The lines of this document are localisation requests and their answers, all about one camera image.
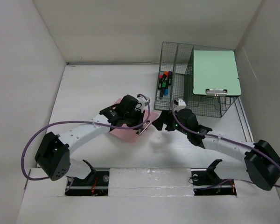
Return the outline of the orange capped black highlighter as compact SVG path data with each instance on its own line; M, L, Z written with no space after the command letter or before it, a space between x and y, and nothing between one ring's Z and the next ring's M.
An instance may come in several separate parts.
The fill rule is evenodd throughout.
M163 84L167 77L168 77L168 72L165 71L160 78L160 83Z

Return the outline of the purple capped black highlighter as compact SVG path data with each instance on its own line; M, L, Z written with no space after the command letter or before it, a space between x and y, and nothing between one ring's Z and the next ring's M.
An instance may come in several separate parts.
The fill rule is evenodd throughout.
M168 86L172 84L172 77L173 77L173 72L168 71Z

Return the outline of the green clipboard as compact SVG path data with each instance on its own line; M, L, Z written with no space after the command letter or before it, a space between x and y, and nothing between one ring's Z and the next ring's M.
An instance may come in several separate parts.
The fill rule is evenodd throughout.
M234 51L194 50L193 94L223 97L241 95Z

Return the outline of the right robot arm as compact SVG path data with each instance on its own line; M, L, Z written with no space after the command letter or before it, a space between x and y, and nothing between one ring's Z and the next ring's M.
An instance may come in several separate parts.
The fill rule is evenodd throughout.
M280 178L280 157L272 146L264 141L238 142L215 134L209 127L200 125L196 115L187 108L163 110L152 123L157 130L179 131L186 135L189 142L205 150L217 151L241 162L243 168L224 165L223 159L215 159L206 168L194 168L192 182L204 189L211 189L240 179L251 182L262 190L270 191Z

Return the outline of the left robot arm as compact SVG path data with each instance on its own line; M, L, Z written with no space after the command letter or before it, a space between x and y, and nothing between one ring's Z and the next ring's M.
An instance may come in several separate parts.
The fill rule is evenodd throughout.
M77 161L70 156L87 142L114 129L141 129L148 120L150 113L145 108L149 107L150 99L144 95L125 95L90 121L79 122L76 128L61 134L45 134L35 161L52 181L66 176L90 186L96 178L95 168L86 160Z

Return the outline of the pink clipboard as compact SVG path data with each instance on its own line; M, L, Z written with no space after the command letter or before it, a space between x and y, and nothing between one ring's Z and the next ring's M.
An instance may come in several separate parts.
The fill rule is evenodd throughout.
M155 119L157 119L158 116L159 116L159 114L156 111L151 110L148 120L150 122L152 122ZM129 143L135 143L141 138L141 136L144 136L144 132L145 131L143 131L141 135L138 135L137 130L114 129L114 130L110 131L110 134L122 141L129 142Z

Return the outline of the green capped black highlighter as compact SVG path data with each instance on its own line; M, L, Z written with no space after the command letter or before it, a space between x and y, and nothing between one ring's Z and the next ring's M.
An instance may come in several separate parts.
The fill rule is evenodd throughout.
M167 83L163 82L162 85L161 85L161 90L160 90L160 94L159 94L160 98L164 97L166 89L167 89Z

